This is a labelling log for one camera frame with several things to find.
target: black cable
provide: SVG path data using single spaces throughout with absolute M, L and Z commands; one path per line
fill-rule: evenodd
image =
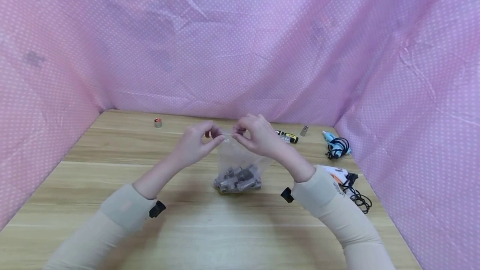
M 347 181 L 345 181 L 341 186 L 345 189 L 350 190 L 353 195 L 350 196 L 350 199 L 360 208 L 360 210 L 367 214 L 372 207 L 372 201 L 369 197 L 366 197 L 363 194 L 353 188 L 353 183 L 359 178 L 359 176 L 355 173 L 348 173 L 346 176 Z
M 333 149 L 333 145 L 339 145 L 341 146 L 342 149 Z M 329 142 L 328 144 L 328 153 L 325 155 L 328 157 L 329 160 L 335 160 L 338 159 L 344 155 L 347 154 L 348 149 L 350 148 L 350 143 L 348 143 L 348 140 L 345 139 L 344 137 L 336 137 L 332 141 Z

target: wood grain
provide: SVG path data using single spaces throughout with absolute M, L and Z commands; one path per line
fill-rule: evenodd
M 161 117 L 162 128 L 153 120 Z M 41 269 L 60 243 L 82 225 L 121 185 L 168 155 L 184 129 L 199 118 L 142 112 L 103 113 L 0 233 L 0 269 Z M 215 120 L 224 131 L 233 121 Z M 303 124 L 274 125 L 300 136 Z M 360 173 L 348 156 L 325 157 L 321 131 L 310 126 L 293 145 L 311 163 Z M 211 187 L 217 152 L 184 169 L 162 190 L 167 210 L 111 252 L 104 269 L 345 269 L 332 233 L 294 201 L 280 197 L 293 184 L 274 163 L 262 189 L 219 195 Z M 409 248 L 360 173 L 357 189 L 373 201 L 368 217 L 399 270 L 420 269 Z

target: person's right hand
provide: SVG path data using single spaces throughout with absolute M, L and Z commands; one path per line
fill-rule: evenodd
M 250 132 L 250 138 L 243 133 Z M 249 151 L 277 160 L 288 146 L 262 115 L 247 114 L 233 127 L 232 137 Z

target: clear plastic bag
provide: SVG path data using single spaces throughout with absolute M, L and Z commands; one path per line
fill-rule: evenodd
M 262 188 L 261 175 L 272 160 L 248 151 L 231 135 L 218 147 L 218 176 L 213 186 L 222 194 Z

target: pink polka dot fabric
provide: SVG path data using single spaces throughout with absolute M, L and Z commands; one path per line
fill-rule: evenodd
M 476 269 L 478 2 L 0 0 L 0 228 L 105 109 L 262 113 L 335 125 L 423 268 Z

